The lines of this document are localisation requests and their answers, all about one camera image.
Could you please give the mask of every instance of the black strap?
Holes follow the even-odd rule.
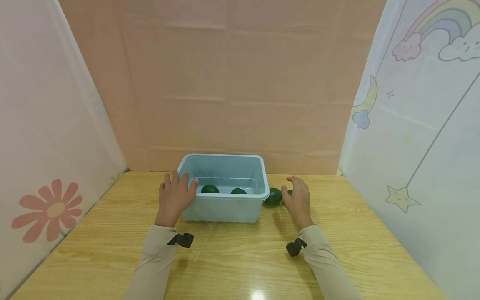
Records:
[[[177,234],[169,242],[168,245],[178,244],[184,248],[190,248],[193,242],[193,235],[190,233],[184,233],[183,235]]]
[[[297,256],[300,250],[307,247],[307,243],[301,238],[297,238],[295,241],[288,243],[287,251],[290,256]]]

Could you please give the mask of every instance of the light blue plastic bin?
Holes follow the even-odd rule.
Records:
[[[264,160],[256,155],[189,154],[180,163],[180,177],[189,173],[188,185],[198,178],[197,195],[181,214],[185,221],[257,221],[263,201],[270,194]],[[219,194],[202,193],[213,184]],[[247,194],[230,194],[241,188]]]

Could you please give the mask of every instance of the hand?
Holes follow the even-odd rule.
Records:
[[[158,214],[155,225],[175,227],[180,214],[192,203],[197,192],[198,179],[192,180],[188,188],[188,172],[183,174],[179,182],[179,174],[173,172],[172,181],[170,174],[165,173],[165,181],[160,184],[158,197]]]
[[[308,185],[296,176],[287,177],[293,183],[293,192],[290,196],[287,187],[282,185],[282,202],[287,207],[299,230],[314,225],[310,216],[310,192]]]

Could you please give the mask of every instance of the green ball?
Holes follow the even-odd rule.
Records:
[[[270,189],[270,195],[265,200],[265,203],[268,205],[277,205],[282,201],[282,192],[277,188]]]
[[[246,194],[247,192],[242,190],[241,188],[236,188],[236,189],[233,189],[231,194]]]
[[[202,187],[202,192],[207,192],[207,193],[213,193],[213,194],[218,194],[220,191],[218,188],[213,185],[213,184],[206,184],[204,187]]]

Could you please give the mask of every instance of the beige sleeve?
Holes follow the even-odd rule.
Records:
[[[125,300],[162,300],[176,245],[167,243],[177,235],[173,227],[152,225],[145,238],[143,254],[133,274]]]
[[[308,226],[300,230],[300,238],[307,243],[304,258],[315,273],[325,300],[362,300],[322,230],[316,225]]]

